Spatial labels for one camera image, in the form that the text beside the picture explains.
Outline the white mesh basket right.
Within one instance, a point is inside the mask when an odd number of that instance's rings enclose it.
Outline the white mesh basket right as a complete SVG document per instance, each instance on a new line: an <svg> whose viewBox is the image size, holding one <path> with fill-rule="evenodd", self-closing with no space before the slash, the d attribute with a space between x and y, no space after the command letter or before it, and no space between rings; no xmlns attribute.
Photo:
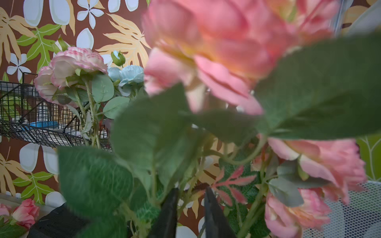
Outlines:
<svg viewBox="0 0 381 238"><path fill-rule="evenodd" d="M379 238L381 236L381 183L363 184L365 191L349 192L350 204L328 202L330 223L321 231L304 231L305 238Z"/></svg>

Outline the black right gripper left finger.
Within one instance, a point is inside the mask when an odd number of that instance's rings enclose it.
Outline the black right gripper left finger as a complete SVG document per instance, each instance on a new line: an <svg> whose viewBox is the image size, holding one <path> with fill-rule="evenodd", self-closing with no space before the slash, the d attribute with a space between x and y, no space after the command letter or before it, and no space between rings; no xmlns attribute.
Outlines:
<svg viewBox="0 0 381 238"><path fill-rule="evenodd" d="M165 198L162 209L155 223L151 227L148 238L175 238L178 221L179 189L173 188Z"/></svg>

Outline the pink peony spray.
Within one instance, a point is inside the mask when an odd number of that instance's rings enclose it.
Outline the pink peony spray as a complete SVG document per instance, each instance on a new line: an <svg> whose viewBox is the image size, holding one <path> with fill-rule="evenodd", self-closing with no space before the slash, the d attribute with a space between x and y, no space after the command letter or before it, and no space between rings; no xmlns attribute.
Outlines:
<svg viewBox="0 0 381 238"><path fill-rule="evenodd" d="M112 120L111 150L58 149L63 196L89 221L75 237L147 238L173 188L178 217L208 187L217 199L220 162L261 136L329 141L379 132L381 32L333 36L338 8L152 1L142 18L152 48L145 93Z"/></svg>
<svg viewBox="0 0 381 238"><path fill-rule="evenodd" d="M220 162L212 184L238 238L300 238L330 223L328 201L350 203L367 181L355 139L261 136Z"/></svg>

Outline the blue object in basket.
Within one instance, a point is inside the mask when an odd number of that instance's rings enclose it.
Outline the blue object in basket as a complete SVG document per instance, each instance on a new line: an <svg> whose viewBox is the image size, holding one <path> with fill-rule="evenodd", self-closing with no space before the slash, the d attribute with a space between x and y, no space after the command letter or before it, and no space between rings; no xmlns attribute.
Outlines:
<svg viewBox="0 0 381 238"><path fill-rule="evenodd" d="M59 128L59 123L57 121L33 122L27 126L53 130Z"/></svg>

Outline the mixed pastel flower bouquet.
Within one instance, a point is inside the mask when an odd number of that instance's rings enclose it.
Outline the mixed pastel flower bouquet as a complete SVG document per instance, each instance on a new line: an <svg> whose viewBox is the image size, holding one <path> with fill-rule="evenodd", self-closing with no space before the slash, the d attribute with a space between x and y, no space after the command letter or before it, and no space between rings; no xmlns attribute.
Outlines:
<svg viewBox="0 0 381 238"><path fill-rule="evenodd" d="M67 107L80 121L84 144L101 148L100 127L144 93L144 69L126 65L121 52L111 53L114 67L91 49L69 45L61 37L52 44L55 56L42 67L34 85L49 103Z"/></svg>

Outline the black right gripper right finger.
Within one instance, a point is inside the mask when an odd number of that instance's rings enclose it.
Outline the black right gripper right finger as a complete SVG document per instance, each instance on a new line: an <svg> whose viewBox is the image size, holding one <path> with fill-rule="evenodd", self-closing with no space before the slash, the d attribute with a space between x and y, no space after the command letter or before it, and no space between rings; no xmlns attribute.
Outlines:
<svg viewBox="0 0 381 238"><path fill-rule="evenodd" d="M230 227L210 187L205 190L204 199L206 238L236 238L234 231Z"/></svg>

